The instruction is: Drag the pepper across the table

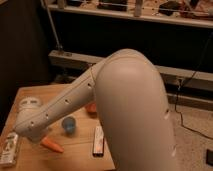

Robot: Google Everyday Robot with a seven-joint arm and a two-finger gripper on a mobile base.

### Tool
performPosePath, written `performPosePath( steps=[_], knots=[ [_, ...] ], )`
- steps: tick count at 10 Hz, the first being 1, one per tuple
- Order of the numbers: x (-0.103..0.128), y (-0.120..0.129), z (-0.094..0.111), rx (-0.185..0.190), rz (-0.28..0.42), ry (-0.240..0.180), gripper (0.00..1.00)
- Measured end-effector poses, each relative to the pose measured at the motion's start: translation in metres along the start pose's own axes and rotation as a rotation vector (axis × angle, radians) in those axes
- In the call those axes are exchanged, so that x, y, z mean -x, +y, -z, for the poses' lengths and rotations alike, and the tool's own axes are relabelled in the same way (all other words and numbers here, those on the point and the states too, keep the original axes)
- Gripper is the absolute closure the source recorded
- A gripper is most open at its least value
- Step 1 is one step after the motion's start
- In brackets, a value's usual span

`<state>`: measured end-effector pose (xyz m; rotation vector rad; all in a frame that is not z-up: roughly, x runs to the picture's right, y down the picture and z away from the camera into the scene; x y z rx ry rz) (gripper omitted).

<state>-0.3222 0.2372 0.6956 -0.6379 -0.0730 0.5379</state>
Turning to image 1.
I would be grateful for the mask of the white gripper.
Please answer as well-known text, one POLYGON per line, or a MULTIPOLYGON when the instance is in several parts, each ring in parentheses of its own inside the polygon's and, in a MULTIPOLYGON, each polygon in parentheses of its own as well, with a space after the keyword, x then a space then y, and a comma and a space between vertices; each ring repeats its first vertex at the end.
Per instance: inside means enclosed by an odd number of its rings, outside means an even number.
POLYGON ((28 133, 28 139, 33 143, 39 143, 47 136, 48 133, 48 128, 42 130, 30 130, 28 133))

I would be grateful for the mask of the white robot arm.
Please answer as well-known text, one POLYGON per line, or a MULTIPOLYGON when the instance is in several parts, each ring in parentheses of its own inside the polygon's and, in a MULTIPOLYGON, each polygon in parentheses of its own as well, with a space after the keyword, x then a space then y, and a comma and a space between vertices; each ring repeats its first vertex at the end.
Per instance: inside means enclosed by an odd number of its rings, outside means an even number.
POLYGON ((141 52, 121 49, 48 103, 18 114, 14 131, 34 142, 62 117, 95 102, 117 171, 180 171, 162 77, 141 52))

